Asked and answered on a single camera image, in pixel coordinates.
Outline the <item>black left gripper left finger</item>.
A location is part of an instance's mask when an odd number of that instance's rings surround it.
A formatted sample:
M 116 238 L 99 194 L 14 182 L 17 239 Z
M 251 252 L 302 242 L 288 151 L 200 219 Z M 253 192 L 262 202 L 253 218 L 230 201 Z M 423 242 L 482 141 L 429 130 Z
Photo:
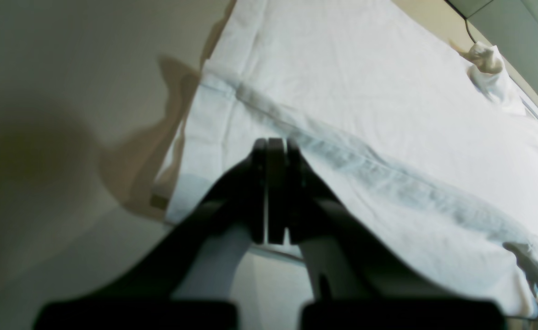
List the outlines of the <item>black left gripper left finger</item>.
M 263 239 L 267 140 L 206 193 L 181 223 L 112 283 L 49 303 L 36 330 L 237 330 L 229 302 L 242 257 Z

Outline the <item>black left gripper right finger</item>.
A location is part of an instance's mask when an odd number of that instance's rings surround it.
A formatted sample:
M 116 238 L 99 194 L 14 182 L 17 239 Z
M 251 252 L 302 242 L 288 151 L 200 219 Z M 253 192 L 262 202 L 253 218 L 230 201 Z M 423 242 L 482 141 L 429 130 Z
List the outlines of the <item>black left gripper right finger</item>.
M 354 217 L 293 140 L 267 142 L 267 239 L 300 247 L 314 302 L 302 330 L 506 330 L 495 303 L 420 275 Z

